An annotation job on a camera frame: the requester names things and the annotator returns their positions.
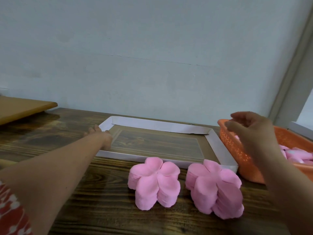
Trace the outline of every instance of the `red patterned clothing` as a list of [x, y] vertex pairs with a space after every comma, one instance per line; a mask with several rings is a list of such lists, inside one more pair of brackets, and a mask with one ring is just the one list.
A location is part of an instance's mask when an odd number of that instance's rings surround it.
[[33, 235], [28, 216], [16, 196], [0, 181], [0, 235]]

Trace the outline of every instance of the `wood grain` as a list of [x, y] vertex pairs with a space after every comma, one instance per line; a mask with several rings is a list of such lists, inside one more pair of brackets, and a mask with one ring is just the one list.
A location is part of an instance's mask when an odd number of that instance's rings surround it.
[[0, 125], [57, 107], [55, 102], [45, 102], [0, 95]]
[[[0, 126], [0, 158], [18, 162], [64, 146], [109, 116], [59, 108]], [[242, 179], [244, 214], [224, 221], [195, 208], [184, 186], [183, 169], [182, 189], [173, 207], [155, 204], [149, 211], [140, 211], [134, 203], [135, 191], [127, 187], [135, 164], [94, 158], [49, 234], [289, 234], [264, 185]]]

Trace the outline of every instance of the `orange plastic basket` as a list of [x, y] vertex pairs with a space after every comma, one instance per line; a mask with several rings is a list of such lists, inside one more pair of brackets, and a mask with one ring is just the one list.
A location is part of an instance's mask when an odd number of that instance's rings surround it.
[[[221, 126], [220, 137], [221, 141], [225, 144], [226, 148], [232, 154], [233, 158], [239, 165], [239, 174], [253, 182], [263, 183], [264, 179], [258, 168], [253, 164], [249, 155], [244, 152], [241, 142], [235, 138], [235, 134], [229, 132], [224, 123], [228, 121], [221, 119], [217, 123]], [[280, 145], [287, 146], [289, 148], [297, 147], [308, 152], [313, 152], [313, 142], [292, 133], [291, 131], [274, 126], [277, 141]], [[301, 170], [304, 174], [313, 181], [313, 166], [294, 163], [295, 167]]]

